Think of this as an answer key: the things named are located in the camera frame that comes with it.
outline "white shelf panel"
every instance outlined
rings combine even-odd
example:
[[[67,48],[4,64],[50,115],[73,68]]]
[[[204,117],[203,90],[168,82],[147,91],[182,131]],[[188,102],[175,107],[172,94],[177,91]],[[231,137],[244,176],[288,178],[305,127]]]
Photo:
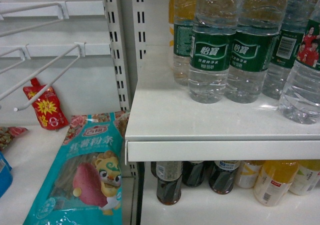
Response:
[[[15,138],[3,152],[13,176],[11,186],[0,199],[3,225],[23,224],[68,130],[68,126],[58,132],[39,125],[25,127],[29,131]],[[131,224],[134,180],[133,177],[123,179],[123,225]]]
[[[195,102],[161,50],[149,48],[141,69],[126,130],[129,161],[320,158],[320,124],[286,119],[263,94],[249,104]]]
[[[157,179],[150,172],[150,163],[145,169],[143,187],[141,224],[190,225],[190,224],[226,224],[226,225],[318,225],[320,184],[310,195],[298,196],[288,192],[279,205],[267,207],[259,203],[253,189],[234,186],[226,195],[213,192],[208,181],[199,187],[182,185],[181,198],[175,204],[166,206],[156,196]]]

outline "shelf bracket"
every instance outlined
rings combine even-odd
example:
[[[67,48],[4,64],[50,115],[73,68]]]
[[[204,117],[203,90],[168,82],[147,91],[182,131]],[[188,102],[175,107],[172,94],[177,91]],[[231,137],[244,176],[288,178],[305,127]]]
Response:
[[[69,18],[69,14],[68,14],[68,10],[67,10],[67,6],[66,6],[65,2],[44,3],[44,4],[39,4],[39,5],[18,7],[18,8],[13,8],[13,9],[7,9],[7,10],[0,11],[0,20],[3,20],[4,19],[3,15],[5,15],[5,14],[23,12],[23,11],[34,10],[34,9],[47,8],[47,7],[52,7],[52,6],[57,6],[58,7],[58,15],[57,15],[58,19],[57,20],[43,22],[43,23],[40,23],[40,24],[27,26],[27,27],[23,27],[23,28],[18,28],[18,29],[14,29],[14,30],[10,30],[10,31],[4,31],[4,32],[0,33],[0,38],[8,36],[8,35],[12,35],[12,34],[21,33],[21,32],[27,31],[27,30],[43,27],[43,26],[46,26],[46,25],[59,23],[59,22],[63,21],[64,19],[68,19]]]

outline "red snack packet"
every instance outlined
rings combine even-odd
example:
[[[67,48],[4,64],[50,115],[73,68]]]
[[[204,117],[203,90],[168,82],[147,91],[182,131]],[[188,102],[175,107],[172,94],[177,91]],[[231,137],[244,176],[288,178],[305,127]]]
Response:
[[[9,143],[19,134],[24,133],[27,131],[25,127],[19,127],[19,126],[0,126],[0,151],[5,149]]]
[[[23,88],[23,92],[29,100],[46,86],[40,85],[37,78],[33,78],[30,81],[32,86],[25,86]],[[41,127],[44,129],[58,130],[69,125],[60,108],[60,101],[56,92],[52,87],[49,87],[32,106]]]

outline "white bottle label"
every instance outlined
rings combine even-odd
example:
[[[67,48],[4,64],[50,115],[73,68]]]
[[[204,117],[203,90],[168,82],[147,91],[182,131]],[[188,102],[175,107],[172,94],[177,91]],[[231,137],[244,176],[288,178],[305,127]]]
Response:
[[[290,192],[297,195],[307,195],[316,186],[320,179],[320,171],[313,171],[299,165],[299,170],[294,177]]]
[[[289,190],[291,184],[273,180],[262,168],[255,183],[253,193],[260,203],[266,206],[275,206]]]
[[[182,174],[182,161],[157,161],[156,175],[159,179],[170,182]]]
[[[262,165],[251,165],[241,161],[235,176],[235,184],[244,189],[252,188],[257,180]]]
[[[239,165],[239,160],[223,160],[223,161],[214,161],[214,163],[221,169],[226,171],[233,171],[236,170]]]

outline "dark soda bottle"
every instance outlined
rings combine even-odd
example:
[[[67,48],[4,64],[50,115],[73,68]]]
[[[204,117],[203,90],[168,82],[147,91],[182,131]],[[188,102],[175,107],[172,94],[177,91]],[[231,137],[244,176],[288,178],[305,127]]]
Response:
[[[155,178],[157,177],[156,167],[157,167],[157,162],[152,161],[151,162],[151,173]]]
[[[156,197],[164,205],[176,204],[181,197],[182,161],[157,161]]]
[[[199,186],[204,181],[205,169],[205,161],[184,161],[182,182],[191,188]]]
[[[214,161],[209,178],[210,188],[217,194],[228,194],[234,187],[239,160]]]

